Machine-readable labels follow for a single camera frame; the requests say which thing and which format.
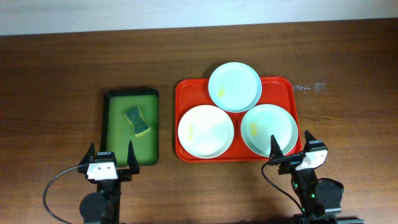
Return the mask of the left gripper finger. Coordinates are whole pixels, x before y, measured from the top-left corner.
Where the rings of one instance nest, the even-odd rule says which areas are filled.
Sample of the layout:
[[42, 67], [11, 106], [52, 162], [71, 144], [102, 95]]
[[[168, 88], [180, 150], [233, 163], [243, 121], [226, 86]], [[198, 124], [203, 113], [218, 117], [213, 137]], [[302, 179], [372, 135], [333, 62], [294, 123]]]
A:
[[128, 145], [127, 164], [129, 166], [131, 173], [140, 173], [140, 167], [134, 153], [134, 147], [132, 141], [130, 141]]
[[80, 161], [80, 165], [88, 165], [91, 163], [95, 156], [95, 145], [91, 143], [87, 153], [83, 156], [83, 159]]

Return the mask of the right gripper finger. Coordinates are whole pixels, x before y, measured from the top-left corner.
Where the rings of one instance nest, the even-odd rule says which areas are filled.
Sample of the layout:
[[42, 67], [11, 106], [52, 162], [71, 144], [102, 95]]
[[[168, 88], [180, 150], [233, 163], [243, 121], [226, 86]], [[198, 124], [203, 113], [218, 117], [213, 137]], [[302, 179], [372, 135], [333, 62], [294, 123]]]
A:
[[283, 157], [284, 157], [284, 154], [281, 151], [280, 146], [279, 146], [275, 136], [272, 135], [271, 136], [271, 150], [270, 150], [270, 155], [269, 155], [269, 161], [274, 162]]
[[311, 144], [312, 142], [317, 141], [317, 139], [310, 133], [309, 130], [306, 130], [306, 131], [304, 132], [304, 135], [305, 135], [305, 141], [306, 141], [306, 143]]

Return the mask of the pale green plate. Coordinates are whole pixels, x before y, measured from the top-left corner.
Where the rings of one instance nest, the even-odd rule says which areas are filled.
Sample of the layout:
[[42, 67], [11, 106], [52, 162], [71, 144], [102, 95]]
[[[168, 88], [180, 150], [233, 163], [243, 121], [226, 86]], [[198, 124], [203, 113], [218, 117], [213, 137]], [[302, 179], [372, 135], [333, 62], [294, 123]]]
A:
[[252, 152], [269, 157], [271, 137], [277, 140], [283, 154], [292, 151], [299, 131], [293, 116], [280, 106], [263, 104], [251, 108], [241, 121], [241, 135]]

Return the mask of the green yellow sponge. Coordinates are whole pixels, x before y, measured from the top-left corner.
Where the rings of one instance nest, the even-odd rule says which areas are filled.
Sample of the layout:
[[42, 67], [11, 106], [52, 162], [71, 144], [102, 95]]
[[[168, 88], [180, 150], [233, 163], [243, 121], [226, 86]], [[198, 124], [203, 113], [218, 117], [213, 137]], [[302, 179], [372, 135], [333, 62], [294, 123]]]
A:
[[135, 137], [141, 137], [152, 130], [145, 122], [140, 107], [134, 107], [127, 110], [124, 116], [132, 126]]

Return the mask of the white plate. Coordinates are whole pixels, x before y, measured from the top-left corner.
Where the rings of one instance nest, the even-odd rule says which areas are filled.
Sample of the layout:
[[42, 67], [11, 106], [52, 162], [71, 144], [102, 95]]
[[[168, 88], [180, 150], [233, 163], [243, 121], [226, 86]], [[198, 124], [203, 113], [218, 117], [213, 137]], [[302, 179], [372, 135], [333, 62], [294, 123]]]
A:
[[182, 116], [177, 136], [190, 155], [200, 159], [213, 159], [225, 153], [232, 145], [234, 125], [222, 109], [200, 105]]

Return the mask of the light blue top plate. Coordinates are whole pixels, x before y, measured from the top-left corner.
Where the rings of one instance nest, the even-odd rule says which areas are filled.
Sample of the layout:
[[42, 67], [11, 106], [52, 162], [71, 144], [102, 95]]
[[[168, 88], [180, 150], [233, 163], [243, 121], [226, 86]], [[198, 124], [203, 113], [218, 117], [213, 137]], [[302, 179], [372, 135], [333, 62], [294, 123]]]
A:
[[258, 73], [249, 65], [229, 62], [213, 71], [208, 92], [216, 106], [231, 113], [241, 113], [259, 101], [262, 83]]

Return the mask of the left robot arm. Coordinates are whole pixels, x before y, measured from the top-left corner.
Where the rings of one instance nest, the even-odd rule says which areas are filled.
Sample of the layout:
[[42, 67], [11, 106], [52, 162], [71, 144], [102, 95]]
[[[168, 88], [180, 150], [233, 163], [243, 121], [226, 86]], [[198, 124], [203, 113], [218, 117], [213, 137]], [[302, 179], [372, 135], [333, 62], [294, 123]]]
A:
[[125, 169], [117, 168], [113, 152], [95, 152], [92, 144], [79, 163], [78, 172], [96, 185], [96, 192], [85, 196], [79, 207], [84, 223], [119, 224], [121, 184], [140, 173], [132, 142], [128, 145]]

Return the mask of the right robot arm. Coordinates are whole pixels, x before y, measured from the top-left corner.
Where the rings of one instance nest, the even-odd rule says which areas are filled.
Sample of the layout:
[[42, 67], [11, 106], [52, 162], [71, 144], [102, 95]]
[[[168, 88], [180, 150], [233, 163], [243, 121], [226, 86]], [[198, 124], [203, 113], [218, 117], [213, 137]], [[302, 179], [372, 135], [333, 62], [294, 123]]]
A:
[[325, 143], [309, 131], [305, 132], [303, 151], [289, 156], [283, 155], [275, 136], [271, 136], [270, 158], [262, 168], [278, 166], [278, 174], [290, 174], [291, 186], [298, 200], [270, 181], [264, 171], [261, 173], [271, 186], [298, 206], [300, 213], [293, 216], [292, 223], [364, 223], [363, 219], [356, 217], [337, 217], [341, 213], [344, 185], [329, 178], [319, 179], [315, 173], [315, 169], [325, 163], [327, 154]]

